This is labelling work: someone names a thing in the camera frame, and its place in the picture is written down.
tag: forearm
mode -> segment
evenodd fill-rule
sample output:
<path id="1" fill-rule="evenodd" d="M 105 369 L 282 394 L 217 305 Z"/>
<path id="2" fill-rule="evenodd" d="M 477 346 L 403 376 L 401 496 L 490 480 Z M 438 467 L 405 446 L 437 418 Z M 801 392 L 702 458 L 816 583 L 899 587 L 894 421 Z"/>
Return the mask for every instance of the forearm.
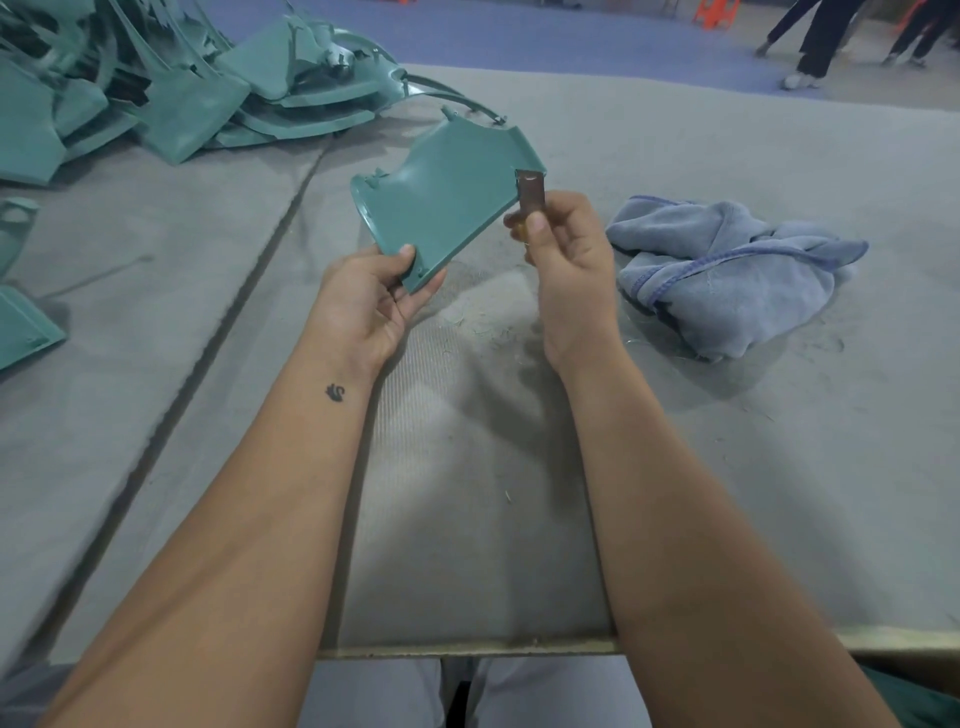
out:
<path id="1" fill-rule="evenodd" d="M 622 347 L 564 384 L 613 617 L 655 723 L 895 725 Z"/>
<path id="2" fill-rule="evenodd" d="M 43 725 L 295 724 L 371 388 L 314 348 L 300 342 Z"/>

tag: shoe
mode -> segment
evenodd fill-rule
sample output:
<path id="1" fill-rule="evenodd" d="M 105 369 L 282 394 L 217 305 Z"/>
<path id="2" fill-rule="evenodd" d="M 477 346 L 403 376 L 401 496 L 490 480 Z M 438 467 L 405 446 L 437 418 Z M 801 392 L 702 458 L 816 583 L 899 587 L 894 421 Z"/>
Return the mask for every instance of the shoe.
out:
<path id="1" fill-rule="evenodd" d="M 820 88 L 820 79 L 805 73 L 791 73 L 780 82 L 784 91 L 796 91 L 800 88 Z"/>

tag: finger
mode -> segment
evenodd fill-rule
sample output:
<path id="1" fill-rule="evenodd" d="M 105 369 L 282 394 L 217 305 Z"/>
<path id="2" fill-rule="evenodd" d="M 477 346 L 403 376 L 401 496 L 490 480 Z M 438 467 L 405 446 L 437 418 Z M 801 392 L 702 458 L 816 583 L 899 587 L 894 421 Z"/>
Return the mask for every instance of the finger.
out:
<path id="1" fill-rule="evenodd" d="M 583 192 L 551 189 L 546 193 L 546 211 L 550 218 L 565 218 L 577 210 L 593 211 L 593 205 Z"/>
<path id="2" fill-rule="evenodd" d="M 503 225 L 506 228 L 515 228 L 517 225 L 523 222 L 523 215 L 520 214 L 520 211 L 515 209 L 513 212 L 508 212 L 503 216 Z"/>
<path id="3" fill-rule="evenodd" d="M 407 294 L 396 300 L 396 307 L 406 321 L 410 321 L 427 302 L 434 297 L 446 280 L 446 269 L 426 282 L 416 293 Z"/>
<path id="4" fill-rule="evenodd" d="M 397 278 L 410 270 L 416 255 L 417 251 L 412 245 L 404 245 L 396 255 L 361 255 L 356 261 L 389 288 Z"/>
<path id="5" fill-rule="evenodd" d="M 534 212 L 527 218 L 527 252 L 534 260 L 534 265 L 540 271 L 547 271 L 551 267 L 564 263 L 563 252 L 556 236 L 550 229 L 546 215 Z"/>

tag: gray work table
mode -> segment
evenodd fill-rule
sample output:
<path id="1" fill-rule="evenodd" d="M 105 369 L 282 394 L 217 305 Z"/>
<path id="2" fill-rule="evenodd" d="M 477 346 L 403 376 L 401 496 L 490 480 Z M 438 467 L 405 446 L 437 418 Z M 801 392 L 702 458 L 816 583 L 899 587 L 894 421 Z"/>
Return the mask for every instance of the gray work table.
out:
<path id="1" fill-rule="evenodd" d="M 8 280 L 69 339 L 0 374 L 0 673 L 141 476 L 202 352 L 327 145 L 200 155 L 129 142 L 65 166 Z"/>
<path id="2" fill-rule="evenodd" d="M 693 361 L 626 304 L 623 338 L 847 644 L 960 648 L 960 117 L 632 79 L 417 70 L 507 113 L 550 186 L 586 192 L 605 218 L 636 193 L 733 199 L 873 243 L 821 315 L 742 360 Z M 439 119 L 416 102 L 324 156 L 55 661 L 80 655 L 239 441 L 325 265 L 369 242 L 350 177 L 395 169 Z M 612 648 L 574 431 L 536 319 L 535 272 L 494 225 L 451 263 L 375 398 L 325 654 Z"/>

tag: right hand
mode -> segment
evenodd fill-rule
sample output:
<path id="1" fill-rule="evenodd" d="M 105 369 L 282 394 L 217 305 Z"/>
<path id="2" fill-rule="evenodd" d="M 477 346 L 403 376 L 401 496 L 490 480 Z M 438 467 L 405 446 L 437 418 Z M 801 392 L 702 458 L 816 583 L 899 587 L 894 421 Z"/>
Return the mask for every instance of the right hand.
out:
<path id="1" fill-rule="evenodd" d="M 543 347 L 561 376 L 620 342 L 616 323 L 613 249 L 590 200 L 579 192 L 550 191 L 546 215 L 503 218 L 527 261 L 540 274 Z"/>

